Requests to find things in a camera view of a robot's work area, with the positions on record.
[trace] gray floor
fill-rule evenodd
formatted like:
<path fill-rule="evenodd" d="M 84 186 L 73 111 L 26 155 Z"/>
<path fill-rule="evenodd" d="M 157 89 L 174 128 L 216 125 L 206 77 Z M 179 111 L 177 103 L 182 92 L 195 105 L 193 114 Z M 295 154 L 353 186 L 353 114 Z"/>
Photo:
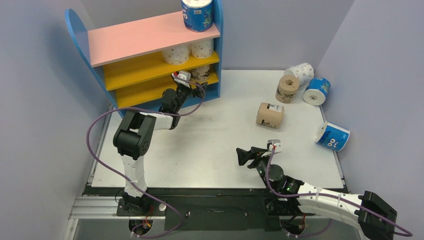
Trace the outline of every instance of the gray floor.
<path fill-rule="evenodd" d="M 323 218 L 310 218 L 306 219 L 307 233 L 314 233 L 323 229 L 328 219 Z M 148 235 L 158 234 L 164 229 L 165 220 L 155 220 L 154 227 L 150 230 Z M 75 231 L 74 240 L 136 240 L 133 236 L 130 238 L 130 231 L 128 229 L 128 220 L 125 219 L 80 219 L 78 227 Z M 217 239 L 231 239 L 231 240 L 284 240 L 288 239 L 286 234 L 280 232 L 265 232 L 263 229 L 250 229 L 246 231 L 175 231 L 168 235 L 162 236 L 161 240 L 217 240 Z M 324 233 L 305 238 L 308 240 L 358 240 L 357 231 L 342 222 L 333 221 L 332 226 Z"/>

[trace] blue packaging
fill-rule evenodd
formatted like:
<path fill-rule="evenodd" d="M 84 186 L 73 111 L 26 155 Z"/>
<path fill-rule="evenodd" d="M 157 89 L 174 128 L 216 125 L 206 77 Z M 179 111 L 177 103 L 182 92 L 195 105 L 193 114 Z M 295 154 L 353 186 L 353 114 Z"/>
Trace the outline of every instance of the blue packaging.
<path fill-rule="evenodd" d="M 329 93 L 331 84 L 322 77 L 314 77 L 310 80 L 303 93 L 303 100 L 310 105 L 319 106 L 324 103 Z"/>
<path fill-rule="evenodd" d="M 212 27 L 212 0 L 181 0 L 185 27 L 204 32 Z"/>
<path fill-rule="evenodd" d="M 315 142 L 338 152 L 345 147 L 350 135 L 351 131 L 325 121 L 318 131 Z"/>

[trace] toilet paper roll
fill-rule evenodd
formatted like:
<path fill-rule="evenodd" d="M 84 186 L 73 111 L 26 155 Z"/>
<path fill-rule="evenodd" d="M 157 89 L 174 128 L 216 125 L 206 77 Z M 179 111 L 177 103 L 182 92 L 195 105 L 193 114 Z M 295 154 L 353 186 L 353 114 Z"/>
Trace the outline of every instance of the toilet paper roll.
<path fill-rule="evenodd" d="M 299 89 L 299 79 L 293 75 L 285 75 L 279 80 L 275 98 L 285 104 L 293 101 Z"/>
<path fill-rule="evenodd" d="M 181 65 L 189 60 L 189 47 L 187 45 L 174 46 L 162 51 L 163 59 L 172 65 Z"/>
<path fill-rule="evenodd" d="M 212 0 L 181 0 L 186 28 L 203 32 L 212 27 Z"/>
<path fill-rule="evenodd" d="M 190 80 L 192 82 L 203 83 L 209 79 L 209 75 L 211 74 L 211 66 L 205 65 L 205 66 L 196 67 L 189 70 L 189 72 L 191 73 Z"/>
<path fill-rule="evenodd" d="M 293 75 L 299 79 L 299 86 L 308 83 L 314 77 L 314 69 L 309 63 L 302 63 L 297 66 L 291 66 L 284 71 L 283 76 Z"/>
<path fill-rule="evenodd" d="M 256 115 L 256 123 L 278 129 L 283 121 L 284 107 L 262 102 Z"/>
<path fill-rule="evenodd" d="M 191 44 L 191 55 L 198 59 L 205 59 L 214 53 L 214 39 L 194 42 Z"/>
<path fill-rule="evenodd" d="M 303 100 L 312 106 L 319 106 L 326 100 L 330 87 L 327 79 L 315 77 L 307 85 Z"/>
<path fill-rule="evenodd" d="M 318 130 L 315 143 L 336 152 L 342 150 L 349 140 L 351 131 L 325 121 Z"/>

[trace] robotic arm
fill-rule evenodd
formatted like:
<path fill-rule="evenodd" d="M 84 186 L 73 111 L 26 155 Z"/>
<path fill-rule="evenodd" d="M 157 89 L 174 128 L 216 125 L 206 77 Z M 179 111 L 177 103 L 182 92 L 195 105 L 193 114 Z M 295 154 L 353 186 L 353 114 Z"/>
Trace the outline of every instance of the robotic arm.
<path fill-rule="evenodd" d="M 167 89 L 162 94 L 162 106 L 159 109 L 161 113 L 173 114 L 164 115 L 158 113 L 145 113 L 127 111 L 116 130 L 113 137 L 113 145 L 121 155 L 125 175 L 143 191 L 147 190 L 144 176 L 144 155 L 149 150 L 153 131 L 172 130 L 180 120 L 178 111 L 181 109 L 187 98 L 203 98 L 201 89 L 192 89 L 190 85 L 182 81 L 190 79 L 190 73 L 180 71 L 173 73 L 172 78 L 176 83 L 176 90 Z M 143 197 L 143 194 L 136 190 L 129 182 L 126 183 L 122 198 L 126 208 L 130 208 L 135 214 L 143 214 L 148 210 L 150 198 Z"/>
<path fill-rule="evenodd" d="M 236 149 L 238 164 L 243 166 L 248 160 L 253 160 L 247 168 L 255 168 L 265 186 L 268 185 L 265 174 L 273 148 L 274 153 L 280 153 L 282 151 L 279 140 L 269 140 L 267 149 L 257 147 L 252 147 L 249 151 L 240 148 Z M 316 187 L 307 182 L 284 175 L 283 169 L 276 164 L 270 165 L 268 169 L 268 176 L 270 186 L 279 194 L 309 194 L 307 196 L 281 199 L 289 203 L 289 212 L 292 214 L 317 214 L 349 224 L 358 229 L 362 240 L 393 239 L 395 232 L 394 226 L 382 221 L 382 219 L 372 214 L 369 214 L 363 209 L 340 200 L 340 198 L 349 200 L 357 205 L 372 210 L 395 223 L 398 213 L 377 194 L 370 191 L 365 191 L 363 195 L 346 194 Z M 319 194 L 332 195 L 334 198 L 321 196 Z"/>

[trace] yellow shelf board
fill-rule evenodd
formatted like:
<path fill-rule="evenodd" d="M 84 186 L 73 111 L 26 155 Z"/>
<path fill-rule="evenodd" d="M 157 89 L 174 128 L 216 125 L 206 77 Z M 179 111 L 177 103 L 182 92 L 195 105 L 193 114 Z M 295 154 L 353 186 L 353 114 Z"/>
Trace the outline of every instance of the yellow shelf board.
<path fill-rule="evenodd" d="M 207 84 L 218 82 L 218 76 L 211 72 Z M 116 101 L 119 108 L 131 107 L 162 98 L 166 89 L 177 89 L 177 85 L 170 75 L 155 78 L 150 81 L 119 88 L 116 90 Z"/>
<path fill-rule="evenodd" d="M 104 84 L 106 89 L 111 91 L 159 77 L 169 76 L 176 71 L 194 69 L 200 66 L 218 63 L 219 61 L 220 58 L 214 52 L 212 56 L 203 59 L 190 55 L 186 63 L 171 65 L 165 62 L 162 52 L 158 51 L 104 65 Z"/>

